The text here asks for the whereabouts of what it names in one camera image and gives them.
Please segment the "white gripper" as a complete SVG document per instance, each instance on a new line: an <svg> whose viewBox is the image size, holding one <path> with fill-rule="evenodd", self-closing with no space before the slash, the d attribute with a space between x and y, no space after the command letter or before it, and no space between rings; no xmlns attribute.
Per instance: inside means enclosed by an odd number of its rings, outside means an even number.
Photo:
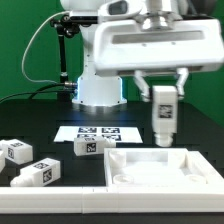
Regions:
<svg viewBox="0 0 224 224"><path fill-rule="evenodd" d="M145 73L176 71L176 89L182 100L189 71L215 71L224 63L224 41L216 19L176 21L171 30L156 31L143 31L134 20L113 21L97 28L93 57L100 76L134 74L144 102L152 100Z"/></svg>

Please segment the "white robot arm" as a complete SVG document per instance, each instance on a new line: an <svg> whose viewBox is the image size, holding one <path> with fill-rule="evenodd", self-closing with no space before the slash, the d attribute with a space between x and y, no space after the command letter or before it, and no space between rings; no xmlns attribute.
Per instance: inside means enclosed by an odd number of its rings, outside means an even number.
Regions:
<svg viewBox="0 0 224 224"><path fill-rule="evenodd" d="M177 74L184 96L191 72L215 71L224 62L221 25L188 13L187 0L60 0L72 20L94 24L93 70L97 76L132 76L150 99L146 76Z"/></svg>

